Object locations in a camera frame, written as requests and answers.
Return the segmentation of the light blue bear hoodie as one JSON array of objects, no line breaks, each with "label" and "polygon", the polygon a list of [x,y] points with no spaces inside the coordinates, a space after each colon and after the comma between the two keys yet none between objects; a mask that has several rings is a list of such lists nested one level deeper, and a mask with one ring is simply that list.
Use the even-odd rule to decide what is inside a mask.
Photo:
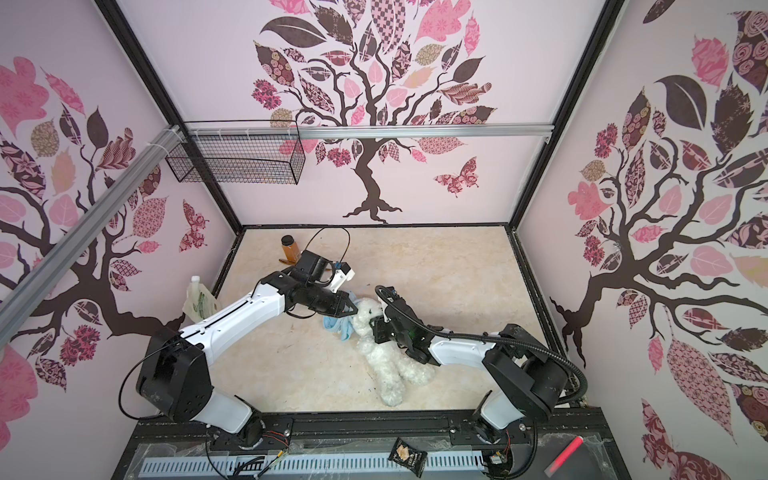
[{"label": "light blue bear hoodie", "polygon": [[355,318],[356,313],[344,317],[324,316],[322,318],[322,325],[325,330],[336,334],[338,338],[344,342],[349,340],[355,334],[353,325]]}]

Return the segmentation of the white teddy bear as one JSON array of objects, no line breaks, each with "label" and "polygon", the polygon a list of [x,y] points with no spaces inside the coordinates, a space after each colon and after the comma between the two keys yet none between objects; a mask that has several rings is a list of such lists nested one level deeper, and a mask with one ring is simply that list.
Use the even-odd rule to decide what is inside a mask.
[{"label": "white teddy bear", "polygon": [[375,341],[371,321],[383,318],[377,300],[360,298],[354,303],[357,313],[351,324],[359,337],[357,350],[372,371],[381,401],[388,407],[396,407],[404,401],[407,383],[417,387],[428,385],[436,371],[431,365],[421,364],[402,353],[395,342]]}]

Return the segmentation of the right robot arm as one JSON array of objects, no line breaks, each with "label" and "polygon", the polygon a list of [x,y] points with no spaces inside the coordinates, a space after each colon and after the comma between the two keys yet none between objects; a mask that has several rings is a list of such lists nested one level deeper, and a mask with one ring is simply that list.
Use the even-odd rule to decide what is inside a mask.
[{"label": "right robot arm", "polygon": [[500,431],[524,418],[551,418],[574,367],[527,330],[508,324],[494,334],[457,333],[423,323],[394,288],[379,285],[375,292],[383,308],[372,323],[378,343],[394,341],[422,365],[463,365],[490,375],[495,388],[476,410],[477,426]]}]

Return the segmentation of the amber bottle black cap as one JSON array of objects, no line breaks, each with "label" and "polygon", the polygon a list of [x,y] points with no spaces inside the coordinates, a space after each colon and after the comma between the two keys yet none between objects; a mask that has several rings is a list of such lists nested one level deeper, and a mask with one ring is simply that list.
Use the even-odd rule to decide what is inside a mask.
[{"label": "amber bottle black cap", "polygon": [[295,261],[297,263],[301,256],[301,249],[296,243],[294,237],[292,235],[284,235],[281,238],[281,246],[285,259]]}]

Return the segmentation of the white green pouch bottle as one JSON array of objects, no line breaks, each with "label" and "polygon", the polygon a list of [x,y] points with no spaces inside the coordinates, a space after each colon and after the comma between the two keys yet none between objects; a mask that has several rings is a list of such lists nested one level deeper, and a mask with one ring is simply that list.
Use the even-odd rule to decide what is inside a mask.
[{"label": "white green pouch bottle", "polygon": [[192,276],[186,289],[182,312],[193,323],[199,323],[219,312],[221,305],[216,296],[201,282],[199,276]]}]

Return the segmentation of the small dark snack packet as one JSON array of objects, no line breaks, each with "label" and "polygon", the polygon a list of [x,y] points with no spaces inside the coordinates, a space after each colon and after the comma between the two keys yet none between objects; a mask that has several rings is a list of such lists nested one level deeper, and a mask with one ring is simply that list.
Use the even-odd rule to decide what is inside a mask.
[{"label": "small dark snack packet", "polygon": [[388,456],[388,460],[397,466],[403,467],[421,478],[427,465],[428,453],[408,444],[403,438],[398,437]]}]

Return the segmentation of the pink marker pen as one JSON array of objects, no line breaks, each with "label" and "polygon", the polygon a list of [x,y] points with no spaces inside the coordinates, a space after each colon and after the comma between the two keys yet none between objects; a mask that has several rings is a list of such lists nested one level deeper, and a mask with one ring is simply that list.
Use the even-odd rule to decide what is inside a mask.
[{"label": "pink marker pen", "polygon": [[584,439],[582,436],[576,436],[573,438],[567,446],[553,459],[553,461],[544,470],[544,474],[547,478],[552,478],[553,475],[560,470],[563,465],[570,459],[570,457],[580,449],[583,445]]}]

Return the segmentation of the rear aluminium frame bar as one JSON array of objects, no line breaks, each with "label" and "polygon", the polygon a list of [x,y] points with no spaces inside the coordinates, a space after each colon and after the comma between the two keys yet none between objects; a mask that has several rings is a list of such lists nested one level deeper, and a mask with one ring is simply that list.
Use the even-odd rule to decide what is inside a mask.
[{"label": "rear aluminium frame bar", "polygon": [[408,125],[408,126],[290,126],[192,128],[192,136],[235,136],[255,138],[261,135],[283,135],[301,139],[377,139],[436,137],[544,137],[549,138],[554,126],[543,123],[475,124],[475,125]]}]

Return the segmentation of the aluminium frame bar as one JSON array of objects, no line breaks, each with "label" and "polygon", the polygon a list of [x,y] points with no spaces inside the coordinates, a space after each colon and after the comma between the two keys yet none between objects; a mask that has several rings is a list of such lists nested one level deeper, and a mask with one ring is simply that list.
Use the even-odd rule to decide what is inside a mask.
[{"label": "aluminium frame bar", "polygon": [[147,144],[138,158],[120,175],[76,225],[42,258],[1,305],[1,344],[6,345],[36,307],[76,263],[91,241],[105,228],[131,193],[183,140],[177,126],[167,126]]},{"label": "aluminium frame bar", "polygon": [[290,126],[192,128],[192,136],[235,136],[255,138],[261,135],[283,135],[301,139],[377,139],[436,137],[544,137],[549,138],[554,126],[543,123],[475,124],[475,125],[408,125],[408,126]]}]

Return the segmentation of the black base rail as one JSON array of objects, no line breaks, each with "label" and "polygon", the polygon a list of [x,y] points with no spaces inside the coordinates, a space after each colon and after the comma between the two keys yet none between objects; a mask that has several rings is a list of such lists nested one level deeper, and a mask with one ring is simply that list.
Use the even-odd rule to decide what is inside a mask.
[{"label": "black base rail", "polygon": [[367,411],[326,413],[265,413],[259,443],[242,446],[231,434],[220,433],[200,423],[172,423],[156,419],[139,423],[127,444],[188,443],[210,440],[215,451],[256,452],[281,447],[316,445],[321,441],[346,443],[353,440],[401,437],[415,442],[421,439],[446,440],[451,446],[478,449],[496,445],[523,445],[528,442],[530,419],[517,420],[506,430],[486,438],[474,425],[471,410]]}]

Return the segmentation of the left aluminium frame bar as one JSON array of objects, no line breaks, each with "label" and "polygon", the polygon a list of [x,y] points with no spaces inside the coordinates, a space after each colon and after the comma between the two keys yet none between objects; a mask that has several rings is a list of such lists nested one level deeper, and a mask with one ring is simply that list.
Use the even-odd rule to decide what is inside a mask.
[{"label": "left aluminium frame bar", "polygon": [[120,175],[76,225],[42,258],[1,305],[1,344],[6,345],[36,307],[76,263],[91,241],[105,228],[131,193],[183,140],[177,126],[167,126],[147,144],[138,158]]}]

